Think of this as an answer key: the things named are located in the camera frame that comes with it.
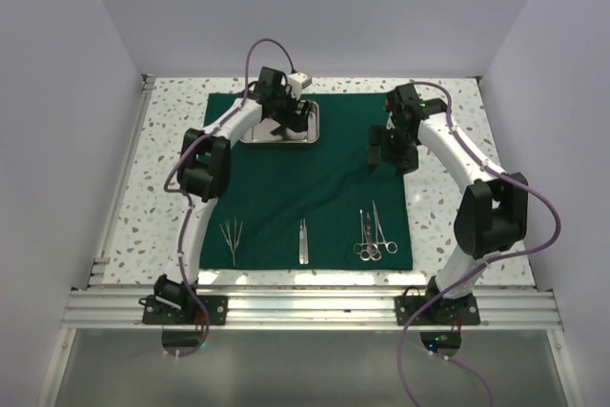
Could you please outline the stainless steel tray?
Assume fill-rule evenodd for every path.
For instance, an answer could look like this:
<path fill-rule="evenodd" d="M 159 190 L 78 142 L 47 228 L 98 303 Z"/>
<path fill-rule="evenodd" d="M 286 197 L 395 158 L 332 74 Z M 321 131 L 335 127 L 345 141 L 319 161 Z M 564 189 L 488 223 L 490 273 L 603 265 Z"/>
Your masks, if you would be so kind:
<path fill-rule="evenodd" d="M 247 131 L 240 141 L 244 144 L 273 144 L 273 145 L 311 145 L 319 138 L 319 104 L 313 100 L 307 100 L 311 109 L 307 118 L 307 129 L 296 132 L 281 126 L 277 121 L 266 118 L 259 124 Z"/>

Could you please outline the green surgical cloth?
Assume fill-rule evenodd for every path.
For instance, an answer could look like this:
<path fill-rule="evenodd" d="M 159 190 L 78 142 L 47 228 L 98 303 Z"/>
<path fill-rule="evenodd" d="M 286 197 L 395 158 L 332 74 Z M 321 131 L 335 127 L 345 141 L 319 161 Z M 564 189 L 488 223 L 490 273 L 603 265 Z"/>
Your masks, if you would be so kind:
<path fill-rule="evenodd" d="M 306 219 L 309 268 L 391 270 L 413 268 L 402 176 L 382 163 L 368 173 L 369 129 L 386 123 L 381 93 L 316 94 L 320 134 L 311 145 L 236 143 L 231 181 L 215 206 L 202 243 L 202 269 L 298 269 L 299 221 Z M 398 251 L 363 261 L 359 211 L 374 218 L 376 202 L 385 237 Z M 243 223 L 236 266 L 220 230 Z"/>

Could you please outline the small steel hemostat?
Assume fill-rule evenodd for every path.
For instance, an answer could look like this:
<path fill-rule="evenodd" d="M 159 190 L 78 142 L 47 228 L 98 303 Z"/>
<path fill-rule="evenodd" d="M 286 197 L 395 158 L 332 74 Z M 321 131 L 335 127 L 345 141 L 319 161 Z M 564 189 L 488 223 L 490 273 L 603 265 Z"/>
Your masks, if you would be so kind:
<path fill-rule="evenodd" d="M 376 257 L 377 248 L 371 239 L 370 227 L 365 221 L 365 214 L 359 211 L 360 241 L 355 243 L 353 251 L 363 261 L 371 261 Z"/>

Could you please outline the long steel hemostat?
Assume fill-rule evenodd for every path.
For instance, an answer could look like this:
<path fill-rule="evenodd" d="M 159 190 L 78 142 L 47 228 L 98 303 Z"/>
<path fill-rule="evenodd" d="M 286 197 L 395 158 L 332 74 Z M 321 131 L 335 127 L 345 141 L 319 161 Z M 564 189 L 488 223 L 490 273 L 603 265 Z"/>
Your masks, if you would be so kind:
<path fill-rule="evenodd" d="M 372 201 L 374 221 L 376 226 L 376 244 L 382 246 L 388 254 L 395 254 L 398 251 L 398 246 L 395 241 L 389 241 L 383 232 L 376 202 Z"/>

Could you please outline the steel surgical scissors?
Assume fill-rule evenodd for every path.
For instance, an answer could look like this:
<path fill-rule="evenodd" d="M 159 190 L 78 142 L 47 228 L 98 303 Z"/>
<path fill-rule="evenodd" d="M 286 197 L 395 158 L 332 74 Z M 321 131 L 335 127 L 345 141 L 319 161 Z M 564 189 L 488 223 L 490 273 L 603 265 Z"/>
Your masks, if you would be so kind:
<path fill-rule="evenodd" d="M 377 248 L 376 257 L 373 260 L 371 260 L 371 261 L 379 261 L 382 258 L 382 254 L 381 254 L 380 249 L 378 248 L 377 244 L 373 240 L 372 220 L 371 220 L 371 217 L 370 217 L 369 214 L 365 215 L 365 221 L 366 221 L 367 225 L 370 227 L 369 231 L 371 232 L 371 239 L 372 239 L 373 243 L 376 245 L 376 248 Z"/>

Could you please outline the steel scalpel handle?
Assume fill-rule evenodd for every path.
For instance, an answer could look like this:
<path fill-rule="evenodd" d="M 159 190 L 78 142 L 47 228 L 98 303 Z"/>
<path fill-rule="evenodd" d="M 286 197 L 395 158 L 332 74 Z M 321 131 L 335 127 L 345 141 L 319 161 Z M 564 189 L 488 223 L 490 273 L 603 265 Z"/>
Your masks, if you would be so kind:
<path fill-rule="evenodd" d="M 306 224 L 306 219 L 302 219 L 302 264 L 309 264 L 309 239 L 308 239 L 308 228 Z"/>
<path fill-rule="evenodd" d="M 299 242 L 298 242 L 298 260 L 299 260 L 300 265 L 303 265 L 304 261 L 305 261 L 304 245 L 305 245 L 305 234 L 304 234 L 303 219 L 301 218 L 299 221 Z"/>

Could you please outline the steel forceps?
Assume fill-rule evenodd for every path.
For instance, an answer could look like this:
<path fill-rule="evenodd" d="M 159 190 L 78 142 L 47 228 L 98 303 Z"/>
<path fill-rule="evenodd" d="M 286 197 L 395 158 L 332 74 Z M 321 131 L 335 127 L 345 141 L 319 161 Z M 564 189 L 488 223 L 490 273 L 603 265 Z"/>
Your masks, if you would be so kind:
<path fill-rule="evenodd" d="M 221 230 L 221 233 L 222 233 L 223 238 L 225 240 L 225 243 L 228 245 L 228 248 L 229 248 L 230 253 L 231 253 L 232 264 L 235 267 L 236 266 L 236 258 L 235 258 L 235 255 L 236 255 L 236 246 L 235 246 L 236 239 L 232 236 L 230 221 L 227 220 L 227 221 L 221 223 L 220 224 L 220 230 Z"/>
<path fill-rule="evenodd" d="M 234 219 L 234 230 L 233 230 L 233 238 L 232 238 L 232 263 L 233 266 L 236 266 L 236 255 L 237 249 L 240 245 L 241 234 L 243 229 L 243 223 L 238 221 L 236 218 Z"/>

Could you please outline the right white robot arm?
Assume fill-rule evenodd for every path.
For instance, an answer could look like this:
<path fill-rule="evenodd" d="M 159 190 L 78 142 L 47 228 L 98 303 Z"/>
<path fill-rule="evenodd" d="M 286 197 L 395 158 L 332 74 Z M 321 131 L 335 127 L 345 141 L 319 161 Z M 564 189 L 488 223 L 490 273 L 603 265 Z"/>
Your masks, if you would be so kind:
<path fill-rule="evenodd" d="M 528 182 L 522 173 L 507 173 L 470 141 L 440 99 L 390 96 L 385 125 L 369 130 L 369 169 L 382 162 L 400 175 L 419 166 L 425 147 L 454 179 L 461 201 L 454 220 L 457 242 L 446 264 L 429 281 L 411 321 L 450 324 L 469 309 L 473 288 L 493 257 L 511 249 L 526 235 Z"/>

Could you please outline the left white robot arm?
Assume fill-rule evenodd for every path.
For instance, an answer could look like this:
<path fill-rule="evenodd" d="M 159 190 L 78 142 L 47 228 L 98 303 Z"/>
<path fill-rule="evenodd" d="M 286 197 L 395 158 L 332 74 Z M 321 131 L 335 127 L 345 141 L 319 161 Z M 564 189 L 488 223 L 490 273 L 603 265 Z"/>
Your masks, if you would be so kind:
<path fill-rule="evenodd" d="M 231 181 L 232 147 L 265 119 L 294 132 L 307 131 L 312 103 L 303 99 L 302 93 L 311 83 L 312 77 L 304 72 L 286 74 L 264 67 L 214 122 L 185 132 L 178 162 L 164 183 L 164 191 L 182 195 L 188 207 L 175 259 L 154 284 L 150 311 L 161 306 L 180 324 L 207 313 L 194 289 L 203 238 L 214 207 Z"/>

